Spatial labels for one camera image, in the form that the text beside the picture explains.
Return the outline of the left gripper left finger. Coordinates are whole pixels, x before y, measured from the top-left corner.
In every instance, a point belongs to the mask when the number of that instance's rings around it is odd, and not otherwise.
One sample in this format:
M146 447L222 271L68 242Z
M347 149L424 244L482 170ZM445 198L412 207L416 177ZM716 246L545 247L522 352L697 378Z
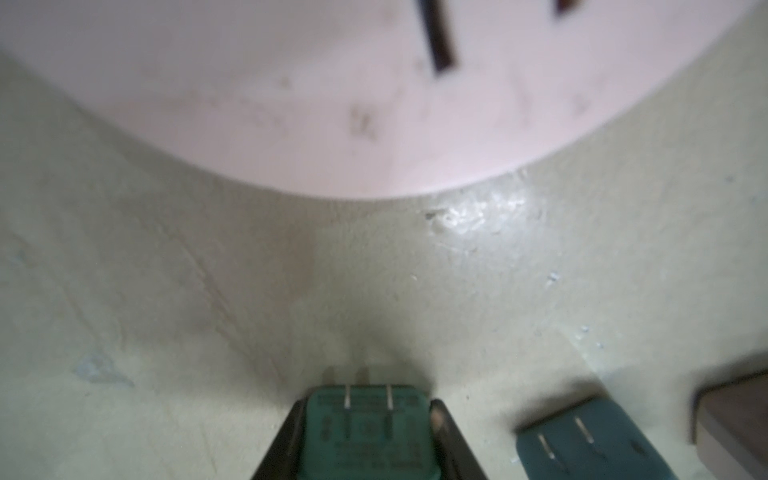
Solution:
M306 425L307 399L297 400L258 465L252 480L296 480Z

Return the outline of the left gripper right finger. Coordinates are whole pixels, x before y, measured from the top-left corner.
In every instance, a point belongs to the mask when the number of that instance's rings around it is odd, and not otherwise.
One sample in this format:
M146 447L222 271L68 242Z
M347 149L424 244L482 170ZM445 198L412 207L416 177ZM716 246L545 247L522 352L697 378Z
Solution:
M429 417L441 478L487 480L487 475L442 400L430 401Z

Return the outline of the green plug adapter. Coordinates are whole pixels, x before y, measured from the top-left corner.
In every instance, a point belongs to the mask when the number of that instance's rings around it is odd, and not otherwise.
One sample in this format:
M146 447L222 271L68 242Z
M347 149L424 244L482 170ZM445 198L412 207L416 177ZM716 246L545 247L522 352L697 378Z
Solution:
M329 386L307 400L299 479L439 479L430 402L411 386Z

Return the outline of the pink plug adapter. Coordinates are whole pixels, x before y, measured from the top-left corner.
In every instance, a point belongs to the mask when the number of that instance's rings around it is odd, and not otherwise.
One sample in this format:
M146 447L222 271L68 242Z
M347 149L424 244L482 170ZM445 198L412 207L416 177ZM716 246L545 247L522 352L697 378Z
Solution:
M695 416L698 458L717 479L767 477L767 374L705 391Z

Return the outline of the teal plug adapter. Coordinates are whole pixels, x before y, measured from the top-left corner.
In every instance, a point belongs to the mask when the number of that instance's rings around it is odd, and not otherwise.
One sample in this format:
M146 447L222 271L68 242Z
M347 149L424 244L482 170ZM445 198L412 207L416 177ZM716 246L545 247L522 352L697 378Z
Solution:
M629 415L595 397L517 434L516 450L530 479L674 479L676 475Z

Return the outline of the pink round power strip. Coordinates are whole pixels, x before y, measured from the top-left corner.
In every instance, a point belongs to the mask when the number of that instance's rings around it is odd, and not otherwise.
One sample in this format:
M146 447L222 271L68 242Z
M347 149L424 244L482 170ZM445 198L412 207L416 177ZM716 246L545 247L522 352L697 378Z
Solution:
M632 107L751 1L5 1L1 47L134 139L314 197L432 193Z

